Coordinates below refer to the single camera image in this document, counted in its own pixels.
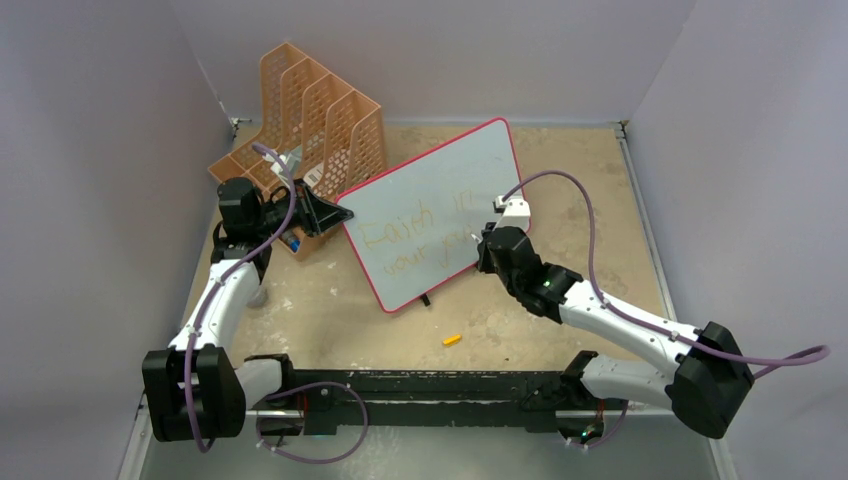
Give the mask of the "yellow marker cap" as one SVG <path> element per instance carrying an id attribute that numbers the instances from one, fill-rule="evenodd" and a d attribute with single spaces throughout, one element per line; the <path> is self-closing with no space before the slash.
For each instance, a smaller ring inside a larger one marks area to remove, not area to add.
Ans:
<path id="1" fill-rule="evenodd" d="M 442 341 L 442 345 L 445 346 L 445 347 L 450 347 L 450 346 L 456 345 L 461 340 L 462 340 L 461 335 L 454 335 L 454 336 L 451 336 L 451 337 L 444 339 Z"/>

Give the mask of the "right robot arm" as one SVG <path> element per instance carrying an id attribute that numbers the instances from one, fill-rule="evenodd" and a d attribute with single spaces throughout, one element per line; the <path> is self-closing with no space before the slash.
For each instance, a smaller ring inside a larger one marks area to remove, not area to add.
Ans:
<path id="1" fill-rule="evenodd" d="M 668 409 L 694 432 L 722 438 L 755 383 L 751 369 L 730 360 L 741 350 L 732 333 L 710 322 L 703 328 L 649 312 L 635 324 L 612 311 L 610 300 L 565 267 L 541 260 L 526 233 L 487 224 L 475 236 L 478 271 L 495 274 L 529 313 L 585 330 L 636 355 L 634 361 L 580 354 L 561 381 L 576 407 L 592 400 L 632 400 Z"/>

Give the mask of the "pink framed whiteboard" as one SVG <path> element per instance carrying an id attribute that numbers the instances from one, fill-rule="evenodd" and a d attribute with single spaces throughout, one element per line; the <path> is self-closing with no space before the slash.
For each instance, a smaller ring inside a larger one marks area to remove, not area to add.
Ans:
<path id="1" fill-rule="evenodd" d="M 524 193 L 510 126 L 496 117 L 339 195 L 343 229 L 378 305 L 396 312 L 472 268 L 497 196 Z"/>

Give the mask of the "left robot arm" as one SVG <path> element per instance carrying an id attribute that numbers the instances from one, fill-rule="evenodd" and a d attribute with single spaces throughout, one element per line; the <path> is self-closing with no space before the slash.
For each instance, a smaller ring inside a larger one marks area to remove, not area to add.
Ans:
<path id="1" fill-rule="evenodd" d="M 217 200 L 221 220 L 202 297 L 178 335 L 148 352 L 141 367 L 154 437 L 194 440 L 201 451 L 237 436 L 248 409 L 260 401 L 284 409 L 297 399 L 287 355 L 251 357 L 240 368 L 228 356 L 245 309 L 262 298 L 273 242 L 292 227 L 319 236 L 354 217 L 300 179 L 264 198 L 251 180 L 235 177 L 218 186 Z"/>

